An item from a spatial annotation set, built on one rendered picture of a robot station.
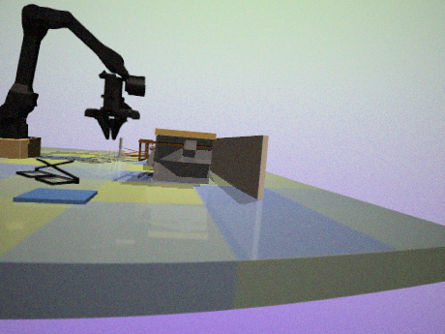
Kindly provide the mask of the black-framed clear glasses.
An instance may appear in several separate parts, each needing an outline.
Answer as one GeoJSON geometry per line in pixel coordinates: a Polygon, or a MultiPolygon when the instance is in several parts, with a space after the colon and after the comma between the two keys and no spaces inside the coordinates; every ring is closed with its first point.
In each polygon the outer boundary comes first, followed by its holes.
{"type": "Polygon", "coordinates": [[[74,161],[68,161],[68,162],[55,164],[55,165],[51,165],[48,162],[43,161],[41,159],[36,159],[36,161],[42,162],[46,166],[35,167],[35,170],[30,170],[30,171],[16,171],[15,174],[18,174],[18,175],[21,175],[21,176],[24,176],[27,178],[35,178],[36,181],[40,181],[40,182],[43,182],[43,183],[51,185],[51,186],[72,184],[72,183],[79,184],[79,177],[72,175],[71,173],[63,170],[60,167],[56,167],[56,166],[61,166],[61,165],[65,165],[65,164],[71,164],[71,163],[74,163],[74,161]],[[42,168],[42,167],[54,167],[55,169],[63,172],[64,174],[69,175],[73,179],[39,170],[39,168],[42,168]]]}

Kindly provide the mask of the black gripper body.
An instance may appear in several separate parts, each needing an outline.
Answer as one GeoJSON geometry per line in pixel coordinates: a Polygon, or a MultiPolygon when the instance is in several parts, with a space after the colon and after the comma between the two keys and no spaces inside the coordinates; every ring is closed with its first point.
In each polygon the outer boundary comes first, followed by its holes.
{"type": "Polygon", "coordinates": [[[122,120],[128,120],[128,118],[131,118],[132,120],[140,119],[140,114],[138,111],[121,109],[122,101],[125,101],[125,98],[122,97],[122,93],[104,91],[102,98],[104,99],[103,106],[100,106],[100,109],[86,108],[85,116],[104,119],[114,117],[115,119],[122,120]]]}

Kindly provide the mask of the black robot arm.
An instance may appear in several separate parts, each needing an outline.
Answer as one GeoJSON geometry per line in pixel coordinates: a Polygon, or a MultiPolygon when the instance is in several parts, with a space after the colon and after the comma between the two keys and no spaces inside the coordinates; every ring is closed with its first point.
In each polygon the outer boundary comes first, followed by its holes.
{"type": "Polygon", "coordinates": [[[18,58],[15,83],[8,92],[5,103],[0,106],[0,137],[29,138],[26,117],[37,106],[39,94],[33,91],[41,40],[48,29],[69,28],[101,59],[108,74],[103,71],[99,78],[105,78],[104,91],[122,93],[123,81],[128,95],[145,96],[145,76],[131,76],[124,66],[123,57],[103,45],[69,11],[53,10],[35,4],[24,6],[21,12],[23,41],[18,58]],[[119,76],[116,76],[118,74],[119,76]]]}

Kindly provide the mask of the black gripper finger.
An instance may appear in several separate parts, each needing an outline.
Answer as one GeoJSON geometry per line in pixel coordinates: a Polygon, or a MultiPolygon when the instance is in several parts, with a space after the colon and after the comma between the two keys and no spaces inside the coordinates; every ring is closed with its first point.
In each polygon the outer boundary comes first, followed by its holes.
{"type": "Polygon", "coordinates": [[[109,139],[109,132],[110,132],[110,125],[109,121],[110,119],[104,119],[104,118],[95,118],[97,122],[99,123],[106,139],[109,139]]]}
{"type": "Polygon", "coordinates": [[[126,123],[129,122],[128,120],[122,120],[122,119],[115,119],[110,118],[109,125],[110,125],[110,132],[111,132],[111,138],[116,139],[120,128],[126,123]]]}

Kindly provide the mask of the dark brown flat panel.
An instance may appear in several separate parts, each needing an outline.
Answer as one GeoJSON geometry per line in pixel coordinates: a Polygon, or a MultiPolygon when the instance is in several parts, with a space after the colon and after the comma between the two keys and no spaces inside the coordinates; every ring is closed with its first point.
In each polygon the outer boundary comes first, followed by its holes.
{"type": "Polygon", "coordinates": [[[256,199],[263,199],[269,136],[213,140],[210,169],[256,199]]]}

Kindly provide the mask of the blue flat slab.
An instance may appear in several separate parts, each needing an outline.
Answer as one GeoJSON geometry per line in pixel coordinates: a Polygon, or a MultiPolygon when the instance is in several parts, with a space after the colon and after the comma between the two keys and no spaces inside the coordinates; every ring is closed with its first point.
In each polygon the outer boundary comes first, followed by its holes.
{"type": "Polygon", "coordinates": [[[37,188],[26,194],[13,197],[13,202],[45,202],[59,204],[86,204],[97,195],[90,190],[59,190],[55,188],[37,188]]]}

